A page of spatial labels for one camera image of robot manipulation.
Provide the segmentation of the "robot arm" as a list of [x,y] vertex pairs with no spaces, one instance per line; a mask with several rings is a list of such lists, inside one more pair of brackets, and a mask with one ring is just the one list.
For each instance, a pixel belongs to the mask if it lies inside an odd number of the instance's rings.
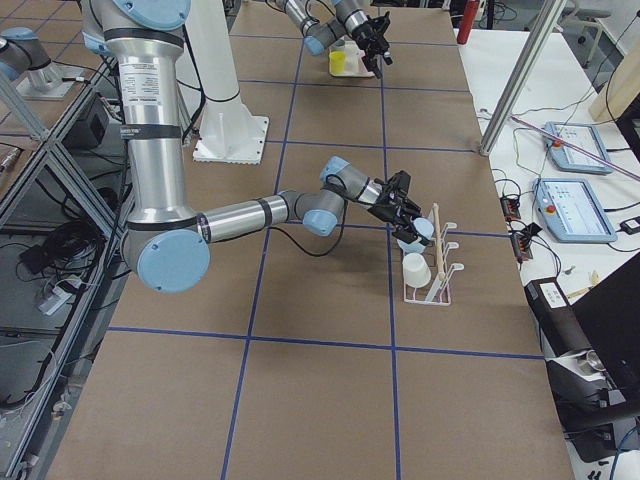
[[188,290],[205,275],[211,244],[292,219],[327,236],[349,203],[390,224],[403,243],[426,240],[420,208],[408,197],[408,174],[382,181],[339,157],[328,161],[317,193],[290,190],[207,212],[192,209],[183,160],[188,128],[181,121],[176,70],[182,54],[191,54],[202,91],[201,158],[257,162],[268,125],[241,101],[221,3],[85,1],[81,8],[87,48],[114,57],[119,67],[120,134],[131,157],[135,198],[121,253],[146,286],[162,293]]
[[382,77],[379,62],[392,65],[390,44],[385,34],[391,25],[390,13],[372,17],[361,1],[319,1],[329,11],[327,20],[313,12],[311,1],[275,1],[275,8],[286,14],[300,31],[304,45],[314,56],[327,51],[343,37],[348,37],[363,53],[363,66],[376,78]]

